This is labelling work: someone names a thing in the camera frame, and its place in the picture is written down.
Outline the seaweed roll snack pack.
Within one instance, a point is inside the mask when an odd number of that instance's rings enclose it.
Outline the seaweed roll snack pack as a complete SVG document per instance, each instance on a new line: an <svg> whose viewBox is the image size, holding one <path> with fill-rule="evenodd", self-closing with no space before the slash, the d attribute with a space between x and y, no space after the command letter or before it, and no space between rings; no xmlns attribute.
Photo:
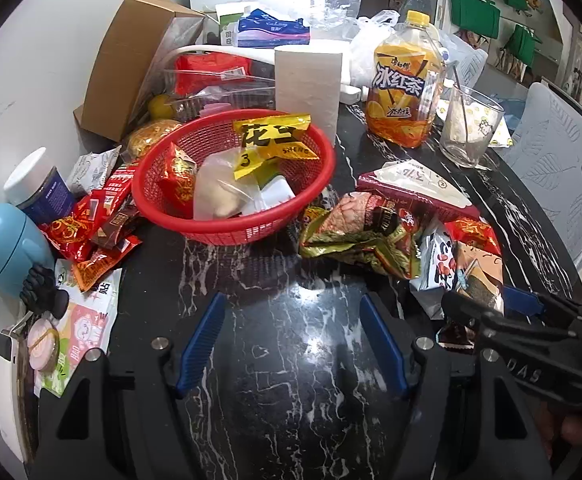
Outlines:
<svg viewBox="0 0 582 480"><path fill-rule="evenodd" d="M455 292L503 314L503 260L480 248L456 244Z"/></svg>

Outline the small red candy packet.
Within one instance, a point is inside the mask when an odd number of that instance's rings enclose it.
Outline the small red candy packet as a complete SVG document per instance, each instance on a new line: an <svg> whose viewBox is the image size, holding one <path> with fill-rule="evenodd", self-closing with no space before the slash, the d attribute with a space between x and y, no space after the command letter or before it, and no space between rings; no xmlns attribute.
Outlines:
<svg viewBox="0 0 582 480"><path fill-rule="evenodd" d="M464 217L445 222L444 226L455 242L477 247L492 255L500 255L500 245L489 223Z"/></svg>

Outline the white red peanut bag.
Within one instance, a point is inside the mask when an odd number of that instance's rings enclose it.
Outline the white red peanut bag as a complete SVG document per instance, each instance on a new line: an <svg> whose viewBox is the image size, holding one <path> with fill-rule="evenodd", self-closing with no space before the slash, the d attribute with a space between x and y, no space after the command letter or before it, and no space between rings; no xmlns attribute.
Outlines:
<svg viewBox="0 0 582 480"><path fill-rule="evenodd" d="M420 243L420 273L410 284L416 290L451 290L456 278L454 242L444 224L432 222Z"/></svg>

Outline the green red nutritious snack bag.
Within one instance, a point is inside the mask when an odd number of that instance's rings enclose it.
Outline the green red nutritious snack bag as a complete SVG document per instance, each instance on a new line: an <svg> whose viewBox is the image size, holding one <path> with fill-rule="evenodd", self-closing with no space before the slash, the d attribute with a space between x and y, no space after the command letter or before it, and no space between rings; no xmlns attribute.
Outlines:
<svg viewBox="0 0 582 480"><path fill-rule="evenodd" d="M299 253L411 280L420 275L420 234L419 218L395 200L375 192L351 192L329 210L305 209Z"/></svg>

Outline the dark red white snack bag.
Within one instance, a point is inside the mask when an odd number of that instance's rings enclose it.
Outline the dark red white snack bag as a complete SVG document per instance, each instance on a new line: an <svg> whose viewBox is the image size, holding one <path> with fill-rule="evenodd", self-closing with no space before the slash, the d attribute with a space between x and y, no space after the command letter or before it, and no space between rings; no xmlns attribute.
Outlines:
<svg viewBox="0 0 582 480"><path fill-rule="evenodd" d="M480 211L456 186L415 159L386 162L361 174L357 191L377 192L418 214L437 214L443 221L480 219Z"/></svg>

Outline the pink green leaflet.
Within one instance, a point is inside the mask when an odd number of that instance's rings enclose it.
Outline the pink green leaflet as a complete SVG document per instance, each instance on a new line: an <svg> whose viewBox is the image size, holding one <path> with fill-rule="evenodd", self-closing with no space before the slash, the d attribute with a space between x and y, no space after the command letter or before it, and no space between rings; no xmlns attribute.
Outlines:
<svg viewBox="0 0 582 480"><path fill-rule="evenodd" d="M27 355L34 371L34 393L62 393L85 353L108 349L117 316L122 271L112 270L89 292L82 292L66 260L56 263L56 284L68 295L62 318L45 313L28 331Z"/></svg>

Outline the red snack packets pile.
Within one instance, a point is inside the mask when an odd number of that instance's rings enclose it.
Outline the red snack packets pile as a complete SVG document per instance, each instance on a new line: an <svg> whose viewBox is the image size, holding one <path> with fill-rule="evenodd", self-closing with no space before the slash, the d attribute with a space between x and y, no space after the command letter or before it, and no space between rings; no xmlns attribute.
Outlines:
<svg viewBox="0 0 582 480"><path fill-rule="evenodd" d="M131 162L118 167L103 188L78 200L67 216L39 226L51 246L70 261L83 292L140 244L132 232L140 214L131 194L138 166Z"/></svg>

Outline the white chair cover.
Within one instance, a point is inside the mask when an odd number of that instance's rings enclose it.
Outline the white chair cover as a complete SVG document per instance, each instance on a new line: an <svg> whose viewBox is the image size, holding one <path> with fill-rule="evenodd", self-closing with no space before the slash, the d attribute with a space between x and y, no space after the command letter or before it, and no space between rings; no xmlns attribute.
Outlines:
<svg viewBox="0 0 582 480"><path fill-rule="evenodd" d="M582 269L582 115L546 84L526 95L512 146L500 152Z"/></svg>

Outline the clear glass cup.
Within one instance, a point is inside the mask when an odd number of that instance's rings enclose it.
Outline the clear glass cup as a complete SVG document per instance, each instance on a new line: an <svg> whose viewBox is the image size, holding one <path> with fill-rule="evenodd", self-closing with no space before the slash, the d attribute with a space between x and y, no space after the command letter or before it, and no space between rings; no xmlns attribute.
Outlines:
<svg viewBox="0 0 582 480"><path fill-rule="evenodd" d="M442 153L458 167L485 169L481 164L504 108L480 91L454 84L440 136Z"/></svg>

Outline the white power bank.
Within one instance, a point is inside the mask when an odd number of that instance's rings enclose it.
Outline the white power bank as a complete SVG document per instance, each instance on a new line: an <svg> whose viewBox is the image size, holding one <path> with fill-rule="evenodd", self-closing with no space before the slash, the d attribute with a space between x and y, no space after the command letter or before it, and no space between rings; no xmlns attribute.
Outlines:
<svg viewBox="0 0 582 480"><path fill-rule="evenodd" d="M18 335L0 330L0 434L22 463L29 462L29 444L22 401L22 354Z"/></svg>

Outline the light blue round gadget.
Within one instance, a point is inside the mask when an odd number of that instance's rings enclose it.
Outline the light blue round gadget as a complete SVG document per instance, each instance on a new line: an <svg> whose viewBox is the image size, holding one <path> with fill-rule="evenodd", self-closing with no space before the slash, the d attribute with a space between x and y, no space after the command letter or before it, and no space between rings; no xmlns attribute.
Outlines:
<svg viewBox="0 0 582 480"><path fill-rule="evenodd" d="M0 203L0 292L17 297L34 264L54 269L48 240L27 214Z"/></svg>

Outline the white-lid blue jar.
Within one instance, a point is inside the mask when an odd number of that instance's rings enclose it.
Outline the white-lid blue jar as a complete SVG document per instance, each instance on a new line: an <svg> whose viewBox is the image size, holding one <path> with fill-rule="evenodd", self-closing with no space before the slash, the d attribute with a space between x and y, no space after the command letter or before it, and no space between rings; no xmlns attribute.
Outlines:
<svg viewBox="0 0 582 480"><path fill-rule="evenodd" d="M4 182L3 193L35 224L50 224L67 217L75 205L73 194L46 148L37 148L13 169Z"/></svg>

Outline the yellow peanut snack bag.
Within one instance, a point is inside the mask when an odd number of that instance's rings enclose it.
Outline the yellow peanut snack bag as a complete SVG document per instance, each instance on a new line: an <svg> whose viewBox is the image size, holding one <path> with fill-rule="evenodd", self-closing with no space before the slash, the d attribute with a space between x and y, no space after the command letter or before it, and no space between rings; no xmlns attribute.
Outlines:
<svg viewBox="0 0 582 480"><path fill-rule="evenodd" d="M318 159L318 155L302 141L311 122L310 114L234 120L233 131L239 134L241 144L233 177L240 180L274 158Z"/></svg>

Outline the iced tea bottle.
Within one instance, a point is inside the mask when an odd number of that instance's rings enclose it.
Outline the iced tea bottle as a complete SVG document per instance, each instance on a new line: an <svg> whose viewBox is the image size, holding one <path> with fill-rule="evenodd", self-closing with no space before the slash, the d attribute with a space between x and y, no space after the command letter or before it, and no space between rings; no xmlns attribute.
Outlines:
<svg viewBox="0 0 582 480"><path fill-rule="evenodd" d="M428 14L410 10L376 47L366 103L368 129L403 148L428 136L444 84L445 58Z"/></svg>

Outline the clear plastic container red contents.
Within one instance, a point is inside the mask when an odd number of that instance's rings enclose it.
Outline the clear plastic container red contents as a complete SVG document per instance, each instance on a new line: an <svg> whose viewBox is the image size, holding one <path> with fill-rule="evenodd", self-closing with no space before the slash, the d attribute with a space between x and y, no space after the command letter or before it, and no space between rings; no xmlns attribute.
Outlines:
<svg viewBox="0 0 582 480"><path fill-rule="evenodd" d="M177 53L162 72L164 113L191 122L223 110L276 108L275 69L225 52Z"/></svg>

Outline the green tote bag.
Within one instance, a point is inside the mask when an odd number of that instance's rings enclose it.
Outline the green tote bag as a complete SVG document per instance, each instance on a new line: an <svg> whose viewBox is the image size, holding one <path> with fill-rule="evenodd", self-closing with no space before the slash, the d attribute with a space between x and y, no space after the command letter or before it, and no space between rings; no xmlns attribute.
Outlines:
<svg viewBox="0 0 582 480"><path fill-rule="evenodd" d="M500 33L500 9L492 0L451 0L451 20L460 29L486 38Z"/></svg>

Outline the white paper towel roll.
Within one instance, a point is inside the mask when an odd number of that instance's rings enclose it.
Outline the white paper towel roll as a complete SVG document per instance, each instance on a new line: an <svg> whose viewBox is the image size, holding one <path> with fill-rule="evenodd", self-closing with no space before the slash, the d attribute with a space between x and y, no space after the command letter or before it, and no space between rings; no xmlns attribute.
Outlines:
<svg viewBox="0 0 582 480"><path fill-rule="evenodd" d="M326 47L275 49L276 110L308 114L331 145L337 134L342 53Z"/></svg>

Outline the brown cardboard box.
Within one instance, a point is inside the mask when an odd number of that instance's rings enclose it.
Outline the brown cardboard box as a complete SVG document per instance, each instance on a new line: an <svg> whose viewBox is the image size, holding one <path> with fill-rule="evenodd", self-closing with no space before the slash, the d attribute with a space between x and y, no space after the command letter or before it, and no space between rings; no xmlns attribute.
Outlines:
<svg viewBox="0 0 582 480"><path fill-rule="evenodd" d="M172 0L123 0L103 37L78 126L120 141L147 117L147 103L162 92L166 58L201 41L206 16Z"/></svg>

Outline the blue tissue pack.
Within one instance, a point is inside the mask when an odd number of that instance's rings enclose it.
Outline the blue tissue pack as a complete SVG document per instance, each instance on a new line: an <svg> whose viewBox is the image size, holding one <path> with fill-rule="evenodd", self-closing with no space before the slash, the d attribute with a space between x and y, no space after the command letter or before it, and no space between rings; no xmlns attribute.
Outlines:
<svg viewBox="0 0 582 480"><path fill-rule="evenodd" d="M279 20L261 9L242 16L236 36L239 48L264 48L309 44L311 31L301 18L294 21Z"/></svg>

